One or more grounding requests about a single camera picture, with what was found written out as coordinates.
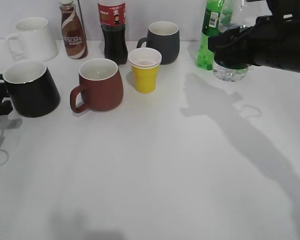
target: black mug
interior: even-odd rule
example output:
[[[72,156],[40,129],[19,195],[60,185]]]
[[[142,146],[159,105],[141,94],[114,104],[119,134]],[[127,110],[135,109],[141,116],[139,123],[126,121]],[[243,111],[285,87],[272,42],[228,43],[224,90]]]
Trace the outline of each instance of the black mug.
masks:
[[[17,62],[0,74],[0,80],[4,81],[15,110],[24,117],[42,117],[60,103],[56,84],[43,62]]]
[[[147,37],[141,38],[137,48],[146,42],[147,48],[159,51],[162,55],[162,65],[173,63],[180,52],[180,31],[178,25],[170,21],[157,21],[148,29]]]

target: stacked cups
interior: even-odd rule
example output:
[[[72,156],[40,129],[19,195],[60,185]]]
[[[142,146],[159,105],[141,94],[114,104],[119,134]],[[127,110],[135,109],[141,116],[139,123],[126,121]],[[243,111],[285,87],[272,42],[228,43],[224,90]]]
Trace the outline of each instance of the stacked cups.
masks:
[[[149,47],[137,48],[130,52],[128,60],[134,73],[135,89],[142,94],[153,92],[162,61],[161,53]]]

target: white mug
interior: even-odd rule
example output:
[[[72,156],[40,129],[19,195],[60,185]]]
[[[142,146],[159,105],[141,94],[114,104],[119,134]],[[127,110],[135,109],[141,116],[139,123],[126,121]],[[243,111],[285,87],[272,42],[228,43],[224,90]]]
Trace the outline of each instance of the white mug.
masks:
[[[17,21],[14,28],[17,33],[5,38],[13,58],[23,55],[27,60],[45,62],[58,54],[58,47],[47,19],[42,17],[25,18]],[[11,48],[10,39],[15,37],[18,39],[21,51],[13,51]]]

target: bottle cap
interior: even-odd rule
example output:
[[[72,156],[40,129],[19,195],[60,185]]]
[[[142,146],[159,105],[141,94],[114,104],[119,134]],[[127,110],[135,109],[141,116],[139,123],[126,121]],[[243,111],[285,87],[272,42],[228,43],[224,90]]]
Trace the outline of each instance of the bottle cap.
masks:
[[[71,4],[73,2],[74,2],[74,0],[59,0],[59,3],[61,3],[61,4]]]

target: dark gray mug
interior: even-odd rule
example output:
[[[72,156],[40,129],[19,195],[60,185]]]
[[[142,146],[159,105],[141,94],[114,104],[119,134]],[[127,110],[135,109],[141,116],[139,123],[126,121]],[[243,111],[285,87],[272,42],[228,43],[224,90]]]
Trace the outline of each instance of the dark gray mug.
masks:
[[[162,55],[162,65],[173,63],[180,52],[180,31],[178,25],[170,21],[157,21],[148,29],[147,37],[141,38],[137,48],[146,42],[147,48],[159,51]]]

